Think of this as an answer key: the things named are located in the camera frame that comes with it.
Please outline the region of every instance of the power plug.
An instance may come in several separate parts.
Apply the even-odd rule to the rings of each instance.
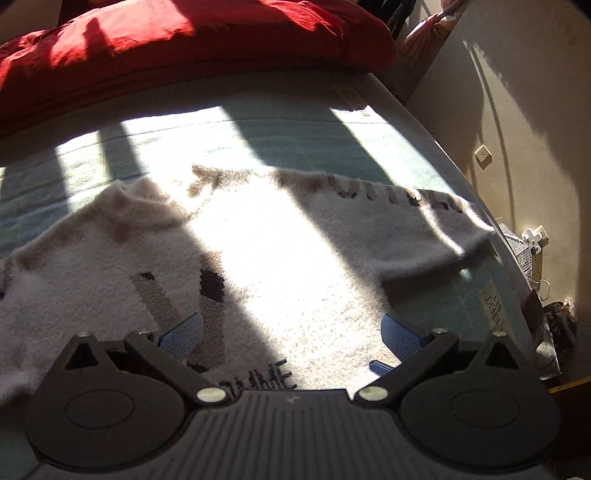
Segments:
[[[541,225],[535,230],[531,228],[525,229],[521,234],[521,238],[528,242],[530,247],[535,250],[536,254],[539,254],[542,251],[540,243],[547,244],[549,240],[546,230]]]

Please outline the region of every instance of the label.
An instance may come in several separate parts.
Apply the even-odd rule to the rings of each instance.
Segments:
[[[490,282],[479,292],[478,297],[480,298],[480,303],[482,303],[482,308],[484,309],[491,330],[505,332],[510,337],[513,337],[513,331],[509,324],[506,310],[503,307],[501,296],[497,292],[495,284]]]
[[[345,101],[350,110],[360,112],[363,116],[371,116],[368,103],[351,85],[333,84],[332,88]]]

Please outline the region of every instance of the mattress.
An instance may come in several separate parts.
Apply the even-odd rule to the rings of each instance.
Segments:
[[[284,70],[175,83],[72,111],[0,143],[2,257],[112,180],[187,163],[320,170],[455,193],[496,225],[431,135],[370,74]],[[419,329],[479,340],[491,328],[484,291],[498,292],[514,341],[530,353],[520,309],[530,287],[502,235],[460,264],[398,282],[384,308]]]

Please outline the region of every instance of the wire basket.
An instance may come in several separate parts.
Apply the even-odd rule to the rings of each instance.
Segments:
[[[531,284],[533,263],[531,259],[530,245],[520,236],[509,230],[504,223],[499,223],[499,228],[501,229],[501,232],[503,232],[503,235],[505,235],[507,243],[509,243],[509,246],[511,247],[511,251],[519,262],[521,271],[525,275],[527,281]]]

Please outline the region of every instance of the cable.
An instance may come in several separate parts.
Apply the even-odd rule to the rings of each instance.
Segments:
[[[536,254],[535,254],[535,251],[534,251],[534,249],[531,249],[531,254],[532,254],[532,255],[533,255],[533,257],[534,257],[534,262],[535,262]],[[540,280],[538,280],[538,281],[535,281],[535,280],[532,278],[532,279],[531,279],[531,282],[532,282],[532,283],[534,283],[534,284],[536,284],[536,285],[538,286],[538,288],[537,288],[537,289],[535,289],[536,293],[538,293],[538,297],[540,297],[539,293],[540,293],[540,285],[541,285],[541,283],[542,283],[542,282],[545,282],[545,283],[548,285],[548,294],[546,295],[546,298],[544,298],[544,299],[543,299],[542,297],[540,297],[540,300],[541,300],[541,301],[546,301],[546,300],[548,300],[548,299],[550,298],[550,282],[549,282],[548,280],[546,280],[545,278],[542,278],[542,273],[541,273],[541,272],[538,270],[538,268],[537,268],[537,267],[534,265],[534,262],[532,262],[532,267],[533,267],[533,269],[534,269],[536,272],[538,272],[538,275],[540,276]]]

